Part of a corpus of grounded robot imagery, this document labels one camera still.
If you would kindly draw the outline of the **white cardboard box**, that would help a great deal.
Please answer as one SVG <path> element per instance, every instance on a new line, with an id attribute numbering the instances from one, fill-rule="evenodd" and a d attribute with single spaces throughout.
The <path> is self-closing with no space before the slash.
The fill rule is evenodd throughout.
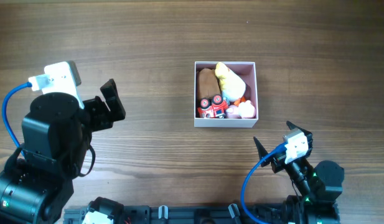
<path id="1" fill-rule="evenodd" d="M 256 66 L 254 62 L 223 62 L 235 72 L 250 88 L 251 102 L 255 106 L 256 116 L 250 119 L 201 118 L 197 112 L 197 73 L 203 68 L 215 68 L 217 62 L 194 62 L 194 127 L 199 128 L 252 128 L 259 118 Z"/>

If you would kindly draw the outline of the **red toy fire truck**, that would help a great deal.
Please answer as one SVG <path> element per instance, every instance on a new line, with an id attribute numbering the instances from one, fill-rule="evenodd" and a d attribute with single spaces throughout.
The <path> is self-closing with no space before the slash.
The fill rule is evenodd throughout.
<path id="1" fill-rule="evenodd" d="M 228 100 L 222 95 L 214 95 L 210 98 L 202 98 L 197 108 L 201 118 L 226 118 L 226 110 L 229 107 Z"/>

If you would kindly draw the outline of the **yellow white plush duck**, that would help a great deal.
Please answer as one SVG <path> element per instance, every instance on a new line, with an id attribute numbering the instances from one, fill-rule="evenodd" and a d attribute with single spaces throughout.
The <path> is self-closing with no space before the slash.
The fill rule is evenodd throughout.
<path id="1" fill-rule="evenodd" d="M 246 83 L 224 63 L 216 64 L 215 76 L 219 81 L 222 95 L 229 101 L 234 102 L 245 94 Z"/>

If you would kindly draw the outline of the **brown plush toy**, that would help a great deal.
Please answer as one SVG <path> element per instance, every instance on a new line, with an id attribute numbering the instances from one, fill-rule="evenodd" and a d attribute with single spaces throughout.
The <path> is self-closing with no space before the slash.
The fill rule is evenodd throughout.
<path id="1" fill-rule="evenodd" d="M 215 95 L 221 94 L 214 69 L 204 68 L 197 73 L 196 92 L 198 105 L 203 98 L 212 99 Z"/>

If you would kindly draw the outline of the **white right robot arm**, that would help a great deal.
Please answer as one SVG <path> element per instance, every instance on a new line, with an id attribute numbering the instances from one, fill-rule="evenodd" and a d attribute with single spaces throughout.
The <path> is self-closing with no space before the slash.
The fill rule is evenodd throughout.
<path id="1" fill-rule="evenodd" d="M 271 152 L 254 138 L 260 160 L 249 174 L 265 166 L 275 174 L 285 171 L 295 194 L 281 204 L 255 205 L 244 211 L 257 223 L 340 223 L 336 200 L 343 192 L 344 168 L 334 161 L 310 165 L 312 133 L 290 121 L 286 125 L 289 132 Z"/>

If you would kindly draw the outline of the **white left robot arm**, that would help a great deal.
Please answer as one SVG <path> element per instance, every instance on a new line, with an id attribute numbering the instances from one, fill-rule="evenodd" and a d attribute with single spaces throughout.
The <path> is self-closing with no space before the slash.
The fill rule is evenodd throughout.
<path id="1" fill-rule="evenodd" d="M 82 165 L 95 131 L 110 129 L 126 112 L 116 83 L 108 80 L 103 97 L 78 100 L 68 93 L 47 93 L 30 104 L 22 121 L 24 143 L 0 173 L 0 223 L 55 223 L 83 176 Z"/>

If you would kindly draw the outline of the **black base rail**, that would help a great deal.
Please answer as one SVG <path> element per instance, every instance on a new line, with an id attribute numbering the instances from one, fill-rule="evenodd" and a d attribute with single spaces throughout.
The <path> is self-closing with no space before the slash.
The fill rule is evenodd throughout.
<path id="1" fill-rule="evenodd" d="M 265 223 L 339 223 L 336 204 L 310 205 L 289 196 L 283 203 L 255 204 L 249 212 Z M 98 197 L 86 207 L 64 211 L 64 223 L 253 223 L 243 209 L 231 203 L 227 206 L 160 207 L 124 206 Z"/>

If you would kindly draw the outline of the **white duck toy pink hat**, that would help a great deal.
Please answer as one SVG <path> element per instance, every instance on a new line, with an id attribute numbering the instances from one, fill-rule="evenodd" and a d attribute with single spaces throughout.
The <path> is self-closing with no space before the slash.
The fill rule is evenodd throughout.
<path id="1" fill-rule="evenodd" d="M 252 119 L 256 116 L 256 108 L 250 100 L 243 96 L 230 105 L 225 112 L 230 119 Z"/>

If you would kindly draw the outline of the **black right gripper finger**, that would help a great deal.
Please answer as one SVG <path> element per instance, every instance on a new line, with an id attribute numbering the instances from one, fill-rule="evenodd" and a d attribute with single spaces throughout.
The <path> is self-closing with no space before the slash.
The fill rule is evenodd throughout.
<path id="1" fill-rule="evenodd" d="M 286 121 L 286 125 L 287 127 L 290 129 L 290 130 L 293 130 L 293 129 L 299 129 L 301 130 L 305 136 L 308 136 L 308 135 L 311 135 L 312 133 L 304 128 L 301 128 L 297 125 L 295 125 L 294 123 L 290 122 L 290 121 Z"/>
<path id="2" fill-rule="evenodd" d="M 268 151 L 263 147 L 263 145 L 260 143 L 260 141 L 254 137 L 253 138 L 254 142 L 255 142 L 255 145 L 256 145 L 256 148 L 257 148 L 257 151 L 258 151 L 258 155 L 259 155 L 259 158 L 260 158 L 260 166 L 261 167 L 265 167 L 267 166 L 270 161 L 268 159 L 263 159 L 265 156 L 268 155 Z"/>

